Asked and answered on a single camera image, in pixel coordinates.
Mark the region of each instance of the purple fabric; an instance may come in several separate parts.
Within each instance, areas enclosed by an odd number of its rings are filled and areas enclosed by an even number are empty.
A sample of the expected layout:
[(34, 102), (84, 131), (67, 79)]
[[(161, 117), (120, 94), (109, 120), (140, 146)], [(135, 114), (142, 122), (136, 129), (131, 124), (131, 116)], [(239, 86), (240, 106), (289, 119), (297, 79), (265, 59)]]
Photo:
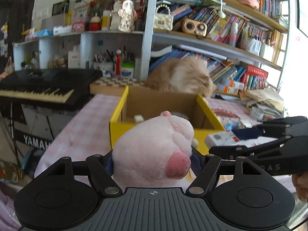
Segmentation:
[(0, 230), (17, 231), (20, 227), (14, 212), (13, 200), (0, 190)]

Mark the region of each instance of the wooden chessboard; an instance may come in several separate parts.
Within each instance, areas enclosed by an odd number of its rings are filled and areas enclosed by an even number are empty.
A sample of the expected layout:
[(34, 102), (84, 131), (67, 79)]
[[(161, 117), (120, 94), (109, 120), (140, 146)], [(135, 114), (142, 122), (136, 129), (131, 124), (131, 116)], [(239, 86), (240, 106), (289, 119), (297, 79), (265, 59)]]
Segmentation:
[(144, 82), (137, 79), (101, 77), (90, 84), (90, 94), (121, 96), (127, 85), (144, 87)]

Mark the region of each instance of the human hand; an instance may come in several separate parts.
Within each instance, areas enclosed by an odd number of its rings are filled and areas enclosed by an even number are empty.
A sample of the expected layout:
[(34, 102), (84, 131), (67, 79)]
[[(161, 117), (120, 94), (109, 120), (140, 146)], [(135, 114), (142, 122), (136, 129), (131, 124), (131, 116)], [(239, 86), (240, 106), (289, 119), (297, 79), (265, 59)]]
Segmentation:
[(308, 199), (308, 172), (303, 174), (293, 174), (292, 183), (296, 189), (298, 198), (307, 202)]

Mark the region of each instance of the cat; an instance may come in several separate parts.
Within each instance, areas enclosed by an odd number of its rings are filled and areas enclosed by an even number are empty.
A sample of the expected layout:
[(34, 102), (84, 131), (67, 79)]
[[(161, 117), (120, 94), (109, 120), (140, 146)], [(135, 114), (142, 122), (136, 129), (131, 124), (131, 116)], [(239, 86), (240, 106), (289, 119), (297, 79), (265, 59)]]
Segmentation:
[(178, 91), (201, 94), (210, 98), (216, 85), (209, 77), (207, 61), (195, 56), (184, 59), (172, 58), (154, 69), (145, 85), (160, 91)]

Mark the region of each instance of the open box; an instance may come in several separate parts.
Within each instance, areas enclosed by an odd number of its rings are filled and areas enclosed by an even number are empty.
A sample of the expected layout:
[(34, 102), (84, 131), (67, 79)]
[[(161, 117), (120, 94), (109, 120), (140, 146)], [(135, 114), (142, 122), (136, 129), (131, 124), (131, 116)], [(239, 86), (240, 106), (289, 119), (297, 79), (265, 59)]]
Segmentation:
[(224, 131), (223, 125), (200, 95), (159, 92), (142, 87), (126, 87), (109, 123), (111, 148), (128, 130), (134, 127), (135, 115), (144, 120), (159, 116), (163, 111), (185, 114), (198, 140), (198, 151), (208, 154), (204, 139), (208, 134)]

